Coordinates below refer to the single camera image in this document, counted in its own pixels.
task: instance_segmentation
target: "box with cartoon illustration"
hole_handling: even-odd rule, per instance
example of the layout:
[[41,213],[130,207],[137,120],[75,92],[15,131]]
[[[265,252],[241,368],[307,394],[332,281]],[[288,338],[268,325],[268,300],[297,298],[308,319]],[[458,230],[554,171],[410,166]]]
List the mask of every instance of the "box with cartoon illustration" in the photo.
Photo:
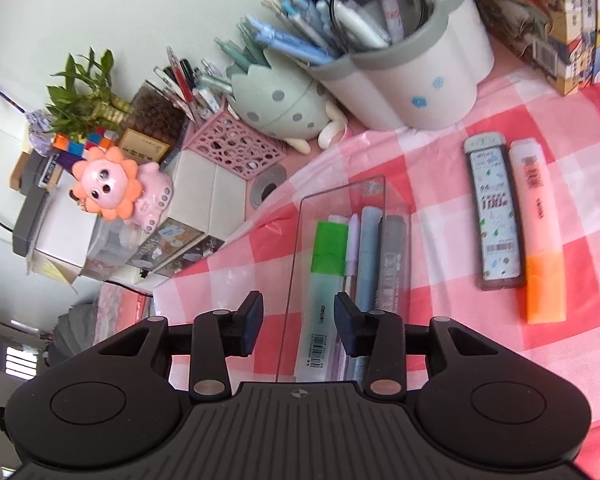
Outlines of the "box with cartoon illustration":
[[484,23],[561,94],[578,89],[581,0],[476,0]]

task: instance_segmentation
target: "light blue marker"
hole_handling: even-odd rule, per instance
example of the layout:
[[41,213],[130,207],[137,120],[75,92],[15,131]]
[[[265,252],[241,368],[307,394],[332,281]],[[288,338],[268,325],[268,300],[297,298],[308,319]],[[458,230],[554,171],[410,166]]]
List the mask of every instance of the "light blue marker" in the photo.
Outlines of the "light blue marker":
[[[379,229],[382,210],[367,206],[362,209],[360,222],[360,248],[358,249],[358,280],[356,282],[356,305],[362,312],[373,310],[376,305],[376,287],[378,286]],[[362,357],[349,359],[347,381],[358,380],[362,383]]]

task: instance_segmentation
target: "white pen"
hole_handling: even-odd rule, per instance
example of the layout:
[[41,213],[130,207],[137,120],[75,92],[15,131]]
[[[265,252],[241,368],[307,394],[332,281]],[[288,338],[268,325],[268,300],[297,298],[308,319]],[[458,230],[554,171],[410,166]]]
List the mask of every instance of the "white pen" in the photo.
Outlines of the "white pen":
[[[360,246],[360,217],[353,214],[349,219],[349,231],[347,233],[347,255],[345,258],[344,267],[344,292],[351,298],[351,290],[353,288],[353,280],[358,275],[358,247]],[[338,358],[337,381],[345,381],[347,373],[347,364],[349,357],[340,345],[340,355]]]
[[182,90],[180,89],[180,86],[178,86],[178,83],[176,83],[173,79],[171,79],[164,70],[162,70],[159,66],[157,66],[154,68],[154,74],[157,75],[165,85],[167,85],[167,88],[169,90],[171,90],[174,94],[176,94],[184,102],[187,102],[186,99],[184,98],[184,94],[182,93]]
[[387,48],[389,43],[369,25],[355,10],[349,9],[340,0],[333,3],[333,12],[343,27],[352,32],[369,49]]

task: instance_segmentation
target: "pink flower toy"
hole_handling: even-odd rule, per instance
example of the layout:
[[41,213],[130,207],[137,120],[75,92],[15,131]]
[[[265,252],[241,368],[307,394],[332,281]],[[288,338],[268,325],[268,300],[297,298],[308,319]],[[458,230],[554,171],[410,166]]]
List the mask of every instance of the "pink flower toy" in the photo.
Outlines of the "pink flower toy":
[[100,213],[109,221],[120,217],[147,233],[158,226],[173,196],[171,177],[156,162],[138,166],[115,146],[106,152],[91,148],[87,160],[76,162],[72,173],[78,180],[72,191],[84,200],[89,213]]

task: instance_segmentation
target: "pink checkered tablecloth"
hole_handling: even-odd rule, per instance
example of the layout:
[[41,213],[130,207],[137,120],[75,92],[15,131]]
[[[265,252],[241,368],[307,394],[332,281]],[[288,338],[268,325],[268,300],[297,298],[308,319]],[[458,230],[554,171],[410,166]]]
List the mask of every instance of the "pink checkered tablecloth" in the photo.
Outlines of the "pink checkered tablecloth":
[[[499,131],[507,141],[535,137],[544,147],[558,207],[567,271],[568,319],[528,326],[520,292],[475,286],[474,206],[462,142]],[[221,251],[155,291],[171,324],[213,308],[236,309],[250,290],[264,295],[255,352],[229,358],[232,383],[275,379],[282,342],[298,208],[303,197],[384,174],[411,205],[412,273],[408,322],[450,316],[566,378],[587,396],[593,424],[577,463],[600,478],[600,85],[563,98],[531,69],[480,87],[474,109],[437,132],[368,131],[330,148],[291,176]],[[289,322],[299,323],[290,312]],[[426,380],[422,359],[408,361],[410,388]],[[188,363],[171,381],[187,386]]]

